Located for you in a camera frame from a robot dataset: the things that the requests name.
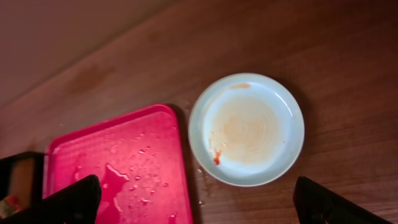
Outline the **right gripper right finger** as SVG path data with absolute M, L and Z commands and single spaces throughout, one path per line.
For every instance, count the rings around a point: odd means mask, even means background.
M 304 176 L 293 202 L 300 224 L 392 224 Z

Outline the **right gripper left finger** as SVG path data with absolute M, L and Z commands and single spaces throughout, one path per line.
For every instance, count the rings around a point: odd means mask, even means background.
M 1 220 L 2 224 L 94 224 L 101 201 L 96 175 L 89 175 L 43 199 L 37 205 Z

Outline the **pale blue plate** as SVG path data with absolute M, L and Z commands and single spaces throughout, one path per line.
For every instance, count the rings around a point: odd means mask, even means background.
M 298 159 L 305 125 L 297 100 L 274 79 L 237 73 L 212 83 L 188 122 L 195 159 L 215 179 L 238 187 L 268 184 Z

